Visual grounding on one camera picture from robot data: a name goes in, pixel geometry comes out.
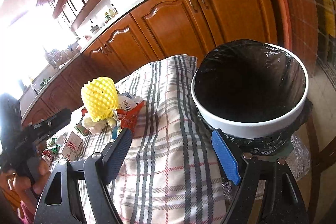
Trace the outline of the person's left hand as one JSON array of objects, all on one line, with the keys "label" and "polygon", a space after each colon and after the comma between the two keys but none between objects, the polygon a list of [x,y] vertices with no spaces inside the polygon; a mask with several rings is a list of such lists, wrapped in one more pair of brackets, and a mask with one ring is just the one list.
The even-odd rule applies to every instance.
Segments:
[{"label": "person's left hand", "polygon": [[27,176],[19,176],[14,170],[3,172],[1,170],[1,187],[15,190],[17,194],[32,188],[36,195],[41,195],[50,176],[50,166],[44,159],[40,159],[38,165],[39,178],[32,183]]}]

